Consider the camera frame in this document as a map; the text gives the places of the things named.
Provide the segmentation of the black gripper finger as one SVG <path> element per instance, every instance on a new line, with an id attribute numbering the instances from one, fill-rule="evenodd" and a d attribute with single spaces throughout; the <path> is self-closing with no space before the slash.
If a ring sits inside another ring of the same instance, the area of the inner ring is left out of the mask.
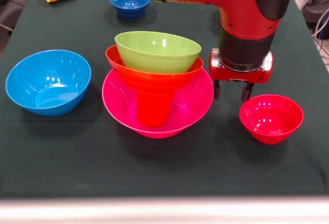
<path id="1" fill-rule="evenodd" d="M 254 83 L 246 84 L 246 86 L 244 87 L 244 89 L 242 91 L 242 96 L 241 96 L 242 102 L 246 102 L 250 99 L 253 87 L 254 87 Z"/>
<path id="2" fill-rule="evenodd" d="M 214 99 L 219 100 L 221 97 L 221 86 L 218 80 L 213 81 L 213 88 L 214 88 Z"/>

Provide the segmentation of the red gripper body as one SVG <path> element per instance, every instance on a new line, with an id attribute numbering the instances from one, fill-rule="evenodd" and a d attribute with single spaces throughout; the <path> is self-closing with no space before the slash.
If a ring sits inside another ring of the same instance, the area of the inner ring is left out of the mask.
<path id="1" fill-rule="evenodd" d="M 218 48 L 212 48 L 209 55 L 209 72 L 213 80 L 242 81 L 247 83 L 266 83 L 273 71 L 273 54 L 269 52 L 261 67 L 253 71 L 236 71 L 222 63 Z"/>

